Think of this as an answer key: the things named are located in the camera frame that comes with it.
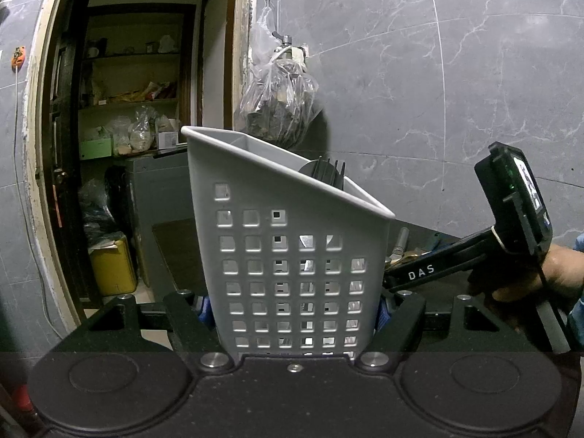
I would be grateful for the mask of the person's right hand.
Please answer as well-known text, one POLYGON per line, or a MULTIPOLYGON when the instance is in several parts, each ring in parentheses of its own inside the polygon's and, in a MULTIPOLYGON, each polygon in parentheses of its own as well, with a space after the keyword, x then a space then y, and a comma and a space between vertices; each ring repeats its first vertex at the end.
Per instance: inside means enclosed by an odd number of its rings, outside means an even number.
MULTIPOLYGON (((552 244, 541 267, 546 284, 552 287, 555 292, 567 297, 575 299, 581 297, 584 276, 583 259, 583 252, 552 244)), ((514 301, 539 290, 542 286, 541 275, 537 275, 524 285, 496 290, 492 296, 496 301, 514 301)))

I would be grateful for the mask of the blue knit sleeve forearm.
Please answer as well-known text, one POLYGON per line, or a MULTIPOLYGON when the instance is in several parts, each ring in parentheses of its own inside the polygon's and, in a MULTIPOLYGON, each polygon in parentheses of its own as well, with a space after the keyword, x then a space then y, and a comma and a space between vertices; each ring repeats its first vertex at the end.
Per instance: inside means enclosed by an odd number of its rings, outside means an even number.
MULTIPOLYGON (((584 252, 584 234, 581 233, 575 240, 574 243, 574 250, 579 252, 584 252)), ((584 306, 583 306, 583 298, 580 297, 578 302, 570 311, 568 316, 569 325, 574 332, 576 339, 580 346, 584 345, 584 306)))

